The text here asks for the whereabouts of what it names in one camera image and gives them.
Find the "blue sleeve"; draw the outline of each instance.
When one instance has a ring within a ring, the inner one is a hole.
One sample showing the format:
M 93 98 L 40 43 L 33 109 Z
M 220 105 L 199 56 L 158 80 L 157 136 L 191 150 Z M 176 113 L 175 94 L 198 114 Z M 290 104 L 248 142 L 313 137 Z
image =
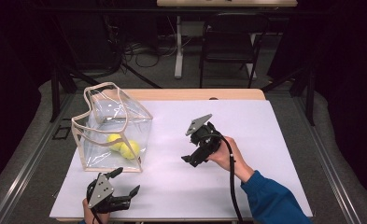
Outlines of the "blue sleeve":
M 312 223 L 290 190 L 272 179 L 265 178 L 259 171 L 255 171 L 241 188 L 247 194 L 253 218 L 262 224 Z

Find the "white table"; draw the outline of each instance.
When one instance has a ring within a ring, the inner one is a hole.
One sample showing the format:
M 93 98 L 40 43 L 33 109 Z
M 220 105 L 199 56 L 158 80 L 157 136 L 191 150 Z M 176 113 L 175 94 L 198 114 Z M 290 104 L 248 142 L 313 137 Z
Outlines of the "white table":
M 157 0 L 159 7 L 296 7 L 296 0 Z M 176 65 L 175 78 L 182 78 L 183 48 L 181 41 L 182 21 L 176 21 Z M 253 64 L 247 64 L 248 72 Z
M 122 173 L 110 179 L 116 189 L 114 196 L 127 195 L 135 186 L 141 185 L 139 193 L 132 199 L 131 208 L 112 213 L 112 219 L 237 220 L 230 196 L 229 173 L 213 162 L 193 168 L 180 158 L 196 149 L 185 135 L 191 120 L 209 113 L 213 114 L 210 121 L 217 130 L 234 137 L 248 163 L 290 189 L 304 213 L 312 216 L 274 111 L 261 91 L 204 89 L 127 92 L 142 100 L 154 120 L 148 149 L 143 157 L 144 172 Z M 209 97 L 220 100 L 198 100 Z M 76 152 L 50 216 L 61 221 L 82 219 L 81 201 L 88 184 L 96 177 L 95 172 L 83 171 Z M 237 178 L 235 191 L 243 218 L 250 219 L 247 196 L 240 189 Z

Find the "table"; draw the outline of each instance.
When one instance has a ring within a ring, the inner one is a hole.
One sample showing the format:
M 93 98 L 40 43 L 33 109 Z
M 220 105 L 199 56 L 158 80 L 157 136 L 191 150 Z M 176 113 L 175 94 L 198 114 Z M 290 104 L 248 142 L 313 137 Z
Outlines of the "table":
M 211 110 L 210 121 L 226 135 L 234 136 L 242 154 L 262 174 L 289 188 L 304 213 L 312 212 L 289 156 L 274 111 L 260 90 L 127 90 L 154 116 L 143 173 L 122 173 L 110 179 L 115 196 L 126 195 L 141 185 L 131 208 L 111 214 L 118 221 L 233 221 L 229 174 L 215 163 L 191 167 L 180 159 L 196 147 L 185 132 L 191 120 Z M 177 119 L 175 114 L 185 113 Z M 61 221 L 82 219 L 81 200 L 97 173 L 84 172 L 76 152 L 64 184 L 50 213 Z M 246 194 L 235 179 L 238 206 L 251 219 Z
M 296 0 L 157 0 L 159 7 L 296 7 Z M 181 41 L 181 19 L 176 21 L 176 66 L 175 78 L 182 78 L 183 49 Z M 247 70 L 251 71 L 253 64 L 247 64 Z

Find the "yellow ball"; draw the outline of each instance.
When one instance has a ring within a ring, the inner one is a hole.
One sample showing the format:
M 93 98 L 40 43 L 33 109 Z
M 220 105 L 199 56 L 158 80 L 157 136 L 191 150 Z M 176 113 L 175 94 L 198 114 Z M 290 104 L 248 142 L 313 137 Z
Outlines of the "yellow ball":
M 113 141 L 115 141 L 118 138 L 121 138 L 121 136 L 119 134 L 117 134 L 117 133 L 111 133 L 107 137 L 106 141 L 107 142 L 113 142 Z M 123 143 L 124 142 L 118 142 L 118 143 L 116 143 L 114 145 L 111 145 L 109 148 L 112 149 L 112 150 L 114 150 L 114 151 L 120 151 L 120 148 L 121 148 L 121 146 L 122 146 Z
M 134 140 L 129 140 L 129 143 L 134 151 L 134 154 L 138 156 L 140 150 L 139 144 L 137 144 L 137 142 L 135 142 Z M 131 152 L 130 148 L 125 143 L 121 145 L 120 154 L 123 158 L 126 158 L 128 160 L 134 159 L 134 154 Z

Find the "transparent bag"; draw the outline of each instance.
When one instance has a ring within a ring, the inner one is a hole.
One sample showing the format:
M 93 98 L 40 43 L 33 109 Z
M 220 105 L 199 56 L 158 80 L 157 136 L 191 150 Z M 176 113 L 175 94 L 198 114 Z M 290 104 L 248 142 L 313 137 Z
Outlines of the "transparent bag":
M 85 171 L 142 172 L 153 117 L 112 82 L 84 90 L 90 110 L 72 118 Z

